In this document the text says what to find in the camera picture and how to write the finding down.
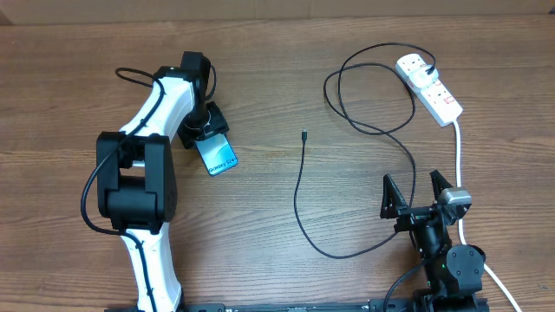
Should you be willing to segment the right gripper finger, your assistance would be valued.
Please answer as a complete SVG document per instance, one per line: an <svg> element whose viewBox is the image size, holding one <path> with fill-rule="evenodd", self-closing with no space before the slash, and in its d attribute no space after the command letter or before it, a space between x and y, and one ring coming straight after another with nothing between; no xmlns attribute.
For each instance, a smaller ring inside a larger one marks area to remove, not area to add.
<svg viewBox="0 0 555 312"><path fill-rule="evenodd" d="M431 181L432 181L432 187L433 187L433 191L434 191L434 199L436 201L439 201L439 197L440 197L441 193L445 189L452 188L453 186L437 170L434 170L430 173L430 178L431 178Z"/></svg>
<svg viewBox="0 0 555 312"><path fill-rule="evenodd" d="M408 204L389 174L383 176L383 195L380 218L398 218L400 211L408 208Z"/></svg>

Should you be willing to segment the Galaxy smartphone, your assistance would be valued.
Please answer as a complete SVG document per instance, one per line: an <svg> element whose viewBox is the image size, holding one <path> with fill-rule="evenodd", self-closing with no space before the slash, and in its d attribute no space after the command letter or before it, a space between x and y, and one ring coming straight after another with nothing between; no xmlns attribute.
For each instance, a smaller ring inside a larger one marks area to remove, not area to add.
<svg viewBox="0 0 555 312"><path fill-rule="evenodd" d="M238 164L238 158L225 134L216 134L209 139L195 142L207 172L216 176Z"/></svg>

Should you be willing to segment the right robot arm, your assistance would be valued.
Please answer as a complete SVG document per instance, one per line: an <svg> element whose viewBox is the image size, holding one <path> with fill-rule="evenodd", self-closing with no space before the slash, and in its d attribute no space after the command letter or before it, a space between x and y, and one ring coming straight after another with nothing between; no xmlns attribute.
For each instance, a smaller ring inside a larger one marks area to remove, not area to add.
<svg viewBox="0 0 555 312"><path fill-rule="evenodd" d="M372 311L413 312L485 312L486 299L476 296L482 290L485 252L471 244L456 244L448 234L448 226L462 220L472 205L466 188L453 186L438 172L430 173L434 202L429 206L410 208L387 174L383 177L381 218L394 219L395 232L413 234L421 261L398 278L382 300L370 303ZM396 287L423 269L428 286L418 289L409 299L392 300Z"/></svg>

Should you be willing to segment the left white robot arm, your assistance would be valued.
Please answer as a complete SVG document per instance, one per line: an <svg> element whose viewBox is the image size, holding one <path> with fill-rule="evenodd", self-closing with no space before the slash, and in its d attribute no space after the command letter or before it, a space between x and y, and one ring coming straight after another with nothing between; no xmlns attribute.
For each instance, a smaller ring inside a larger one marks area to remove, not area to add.
<svg viewBox="0 0 555 312"><path fill-rule="evenodd" d="M162 66L147 79L151 94L139 112L119 131L99 134L80 210L91 230L126 245L138 289L133 311L183 311L169 240L178 202L173 139L197 150L210 176L236 166L238 157L212 101L217 76L206 56L186 51L178 67Z"/></svg>

